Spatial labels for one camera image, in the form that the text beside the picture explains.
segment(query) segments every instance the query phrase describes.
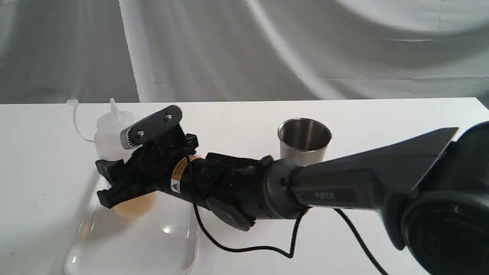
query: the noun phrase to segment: white tabletop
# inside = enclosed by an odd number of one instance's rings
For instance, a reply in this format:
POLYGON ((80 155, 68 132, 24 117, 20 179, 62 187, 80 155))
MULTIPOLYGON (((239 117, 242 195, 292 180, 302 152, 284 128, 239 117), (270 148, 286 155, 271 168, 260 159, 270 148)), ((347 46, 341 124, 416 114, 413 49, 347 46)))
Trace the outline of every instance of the white tabletop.
MULTIPOLYGON (((278 157, 278 125, 292 117, 317 119, 333 133, 325 159, 385 146, 442 127, 461 128, 489 120, 475 98, 340 100, 295 102, 178 103, 181 125, 197 134, 198 153, 278 157)), ((167 103, 120 104, 144 117, 167 103)), ((62 265, 83 216, 87 187, 99 179, 94 145, 81 140, 65 104, 0 105, 0 273, 62 274, 62 265)), ((81 104, 82 133, 108 104, 81 104)), ((289 249, 293 221, 258 221, 249 232, 229 227, 208 211, 204 223, 230 247, 274 245, 289 249)), ((347 211, 367 246, 390 274, 426 274, 406 250, 397 251, 374 212, 347 211)), ((193 274, 365 274, 378 272, 343 220, 331 209, 311 210, 303 219, 296 254, 270 251, 228 253, 205 237, 193 274)))

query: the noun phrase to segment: white tray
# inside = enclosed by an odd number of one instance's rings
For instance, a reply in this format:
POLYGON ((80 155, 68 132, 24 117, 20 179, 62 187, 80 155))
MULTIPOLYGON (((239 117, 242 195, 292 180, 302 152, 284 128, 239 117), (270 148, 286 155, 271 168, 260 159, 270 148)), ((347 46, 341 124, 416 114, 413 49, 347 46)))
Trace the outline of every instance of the white tray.
POLYGON ((157 192, 146 215, 128 220, 100 205, 96 191, 86 207, 78 234, 65 261, 67 275, 181 275, 199 254, 198 224, 190 203, 157 192))

